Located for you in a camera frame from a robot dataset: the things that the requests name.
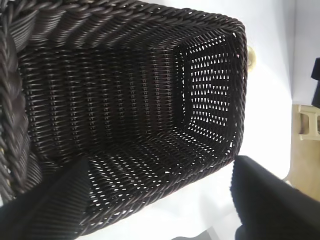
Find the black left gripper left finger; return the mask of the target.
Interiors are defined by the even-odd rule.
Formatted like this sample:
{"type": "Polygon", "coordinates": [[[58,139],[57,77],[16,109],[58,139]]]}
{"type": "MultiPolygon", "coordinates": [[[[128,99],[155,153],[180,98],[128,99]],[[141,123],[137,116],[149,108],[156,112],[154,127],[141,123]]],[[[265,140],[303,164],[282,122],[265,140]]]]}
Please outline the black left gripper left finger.
{"type": "Polygon", "coordinates": [[[2,240],[74,240],[89,203],[88,160],[70,162],[0,208],[2,240]]]}

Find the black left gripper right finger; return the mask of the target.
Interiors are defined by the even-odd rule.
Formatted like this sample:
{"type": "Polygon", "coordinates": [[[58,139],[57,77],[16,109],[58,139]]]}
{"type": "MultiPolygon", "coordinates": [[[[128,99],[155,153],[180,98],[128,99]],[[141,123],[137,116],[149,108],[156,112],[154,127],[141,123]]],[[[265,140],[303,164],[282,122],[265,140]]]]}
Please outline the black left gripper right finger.
{"type": "Polygon", "coordinates": [[[236,240],[320,238],[320,203],[248,156],[235,158],[230,191],[241,221],[236,240]]]}

